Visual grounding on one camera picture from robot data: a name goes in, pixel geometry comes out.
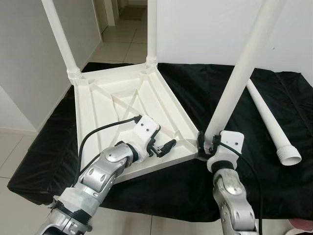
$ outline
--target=black cloth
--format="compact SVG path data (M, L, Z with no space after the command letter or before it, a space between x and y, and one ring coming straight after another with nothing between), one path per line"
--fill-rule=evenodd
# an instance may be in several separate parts
M125 64L88 63L84 71ZM158 69L198 130L207 128L233 66L159 64ZM270 135L245 89L226 130L244 134L243 156L263 187L264 218L313 219L313 88L300 73L255 69L251 80L298 149L302 161L283 166ZM36 204L48 204L73 182L77 139L73 88L60 102L16 170L8 188ZM259 214L258 188L238 160L247 199ZM219 218L206 163L190 160L116 184L102 207L168 218L209 222Z

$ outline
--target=tiled floor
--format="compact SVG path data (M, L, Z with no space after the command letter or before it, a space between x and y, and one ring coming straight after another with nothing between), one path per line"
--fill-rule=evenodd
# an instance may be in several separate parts
M0 133L0 234L33 235L48 209L12 193L6 187L35 136ZM220 220L190 223L157 216L99 208L90 235L222 235ZM264 235L282 235L286 220L264 220Z
M91 62L144 63L147 55L147 13L142 21L120 21L103 33L103 43ZM45 220L48 209L10 192L6 185L35 136L0 133L1 234L32 235ZM189 223L157 216L100 208L90 235L222 235L220 220ZM264 220L264 235L282 235L286 220Z
M108 26L102 34L103 43L90 62L144 63L147 57L147 12L141 21L122 21Z

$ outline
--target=white plastic pipe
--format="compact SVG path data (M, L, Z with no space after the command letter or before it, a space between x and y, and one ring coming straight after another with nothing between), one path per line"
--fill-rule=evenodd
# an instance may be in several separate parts
M250 79L248 80L246 87L250 92L250 95L263 119L263 122L265 123L266 128L268 129L270 136L272 137L272 140L277 148L276 154L281 164L295 165L299 163L301 161L300 153L294 146L291 145L284 131Z
M157 65L157 0L148 0L147 66Z
M52 0L42 0L45 13L47 14L50 26L52 28L55 40L59 46L60 52L62 54L63 60L67 67L67 76L71 83L73 84L73 79L81 78L82 73L80 69L77 67L73 54L69 48L69 44L67 42L67 38L63 31L60 19L58 17L58 13L55 9L54 3Z
M258 56L268 40L286 0L264 0L250 36L229 78L218 106L205 132L204 148L209 153L213 136L223 130L256 67Z

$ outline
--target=black fabric cover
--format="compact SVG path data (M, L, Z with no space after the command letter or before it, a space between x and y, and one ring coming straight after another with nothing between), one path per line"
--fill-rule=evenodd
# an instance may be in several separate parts
M84 71L124 65L89 63ZM205 130L233 66L159 64L158 69L196 127ZM302 156L302 162L295 166L280 164L270 135L245 89L226 130L245 135L242 153L260 177L264 218L312 220L313 88L294 72L255 69L251 79ZM71 88L31 145L8 188L36 204L48 204L53 195L60 195L71 185L76 163ZM242 160L238 160L237 171L258 216L256 181ZM187 221L214 221L219 211L212 187L206 163L190 160L115 185L101 206Z

